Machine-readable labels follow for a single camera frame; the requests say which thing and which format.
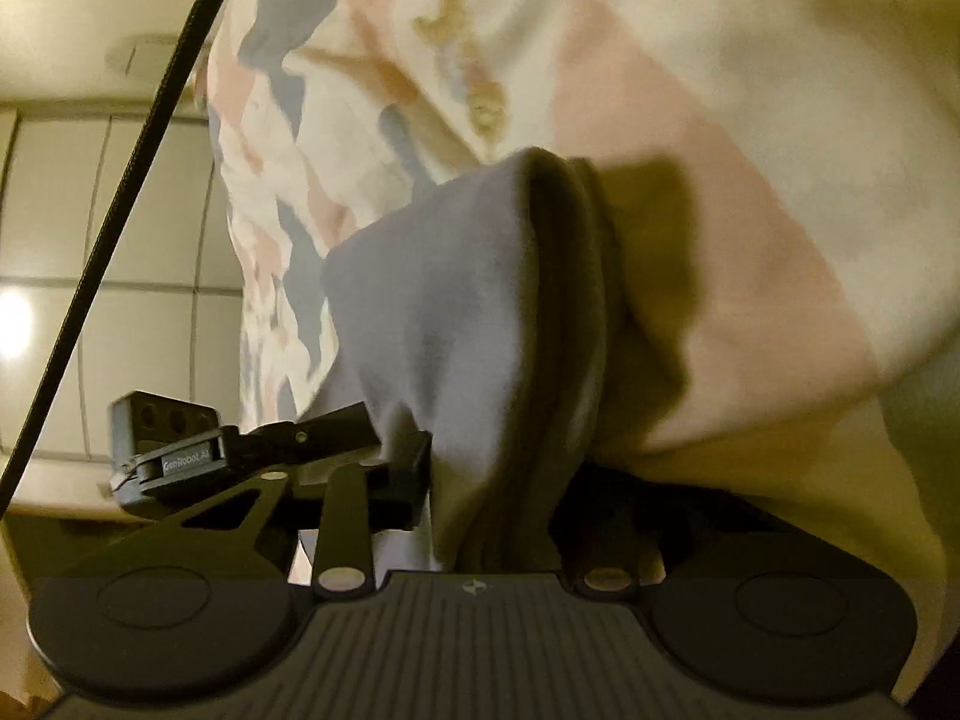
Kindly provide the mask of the grey purple pants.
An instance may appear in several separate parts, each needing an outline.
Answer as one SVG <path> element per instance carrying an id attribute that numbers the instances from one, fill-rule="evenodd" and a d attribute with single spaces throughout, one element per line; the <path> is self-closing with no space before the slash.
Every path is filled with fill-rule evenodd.
<path id="1" fill-rule="evenodd" d="M 338 349 L 314 410 L 363 403 L 389 454 L 430 434 L 439 566 L 558 566 L 548 522 L 578 466 L 651 433 L 690 388 L 693 232 L 675 158 L 529 148 L 329 255 Z"/>

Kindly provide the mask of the white wardrobe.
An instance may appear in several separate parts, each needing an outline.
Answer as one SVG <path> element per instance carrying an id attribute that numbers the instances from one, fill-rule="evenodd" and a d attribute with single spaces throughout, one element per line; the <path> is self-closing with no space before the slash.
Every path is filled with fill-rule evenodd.
<path id="1" fill-rule="evenodd" d="M 142 128 L 132 114 L 2 115 L 2 447 L 20 434 Z M 109 406 L 132 390 L 239 418 L 242 278 L 205 122 L 167 129 L 14 508 L 117 520 Z"/>

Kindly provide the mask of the checkered pink blue quilt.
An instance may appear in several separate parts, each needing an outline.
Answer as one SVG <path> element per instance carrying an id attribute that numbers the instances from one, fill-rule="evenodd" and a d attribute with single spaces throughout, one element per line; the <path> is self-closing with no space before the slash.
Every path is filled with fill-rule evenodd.
<path id="1" fill-rule="evenodd" d="M 206 66 L 239 419 L 331 405 L 363 227 L 585 160 L 620 299 L 594 454 L 895 578 L 908 699 L 958 631 L 958 0 L 226 0 Z"/>

